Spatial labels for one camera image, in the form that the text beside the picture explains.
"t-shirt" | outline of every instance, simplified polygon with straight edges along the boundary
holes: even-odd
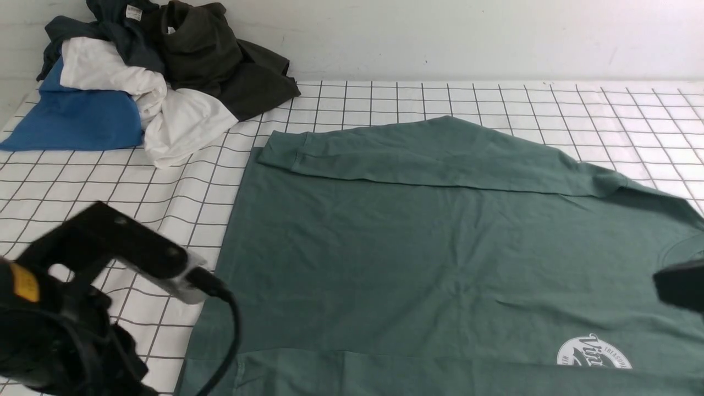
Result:
[[[216,275],[241,305],[214,395],[701,395],[704,323],[652,275],[704,250],[684,201],[445,117],[275,132]],[[208,301],[180,395],[231,338]]]

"white wall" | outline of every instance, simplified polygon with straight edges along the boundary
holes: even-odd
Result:
[[[303,79],[704,80],[701,0],[222,2]],[[2,1],[0,79],[37,74],[56,15],[91,19],[83,0]]]

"yellow label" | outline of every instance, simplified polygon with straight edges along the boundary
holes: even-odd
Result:
[[[31,302],[39,302],[39,283],[26,268],[10,263],[15,278],[15,294]]]

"black cable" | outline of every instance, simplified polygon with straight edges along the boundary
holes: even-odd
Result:
[[[234,358],[237,355],[237,351],[239,351],[239,346],[241,344],[242,320],[239,313],[239,307],[237,306],[237,301],[232,292],[227,289],[227,286],[220,279],[216,278],[212,273],[208,272],[208,270],[204,268],[196,268],[187,275],[186,279],[193,286],[203,290],[203,292],[207,295],[217,297],[226,302],[227,305],[230,306],[230,312],[232,313],[232,322],[234,326],[232,344],[230,344],[230,348],[227,350],[225,358],[222,360],[222,363],[220,363],[220,367],[215,370],[213,376],[210,377],[208,382],[206,382],[201,390],[196,393],[196,396],[206,396],[213,391],[213,388],[215,388],[220,380],[222,380],[222,377],[225,376],[225,373],[227,373],[227,370],[230,368]]]
[[[237,302],[234,299],[234,295],[229,290],[226,290],[221,292],[218,297],[230,306],[230,311],[232,312],[232,321],[234,325],[234,337],[232,338],[232,344],[230,344],[230,348],[228,349],[225,358],[222,360],[220,367],[218,367],[213,376],[210,377],[208,382],[201,388],[201,390],[196,393],[196,396],[206,396],[213,391],[213,388],[220,382],[220,380],[222,380],[222,377],[225,376],[225,373],[227,373],[227,370],[232,365],[232,362],[234,361],[234,358],[236,357],[237,351],[239,350],[239,346],[241,344],[241,318],[239,314],[239,308],[237,307]]]

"clothing tag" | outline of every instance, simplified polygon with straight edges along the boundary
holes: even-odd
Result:
[[[127,10],[125,10],[125,16],[129,19],[134,19],[137,22],[142,20],[142,10],[131,5],[127,5]]]

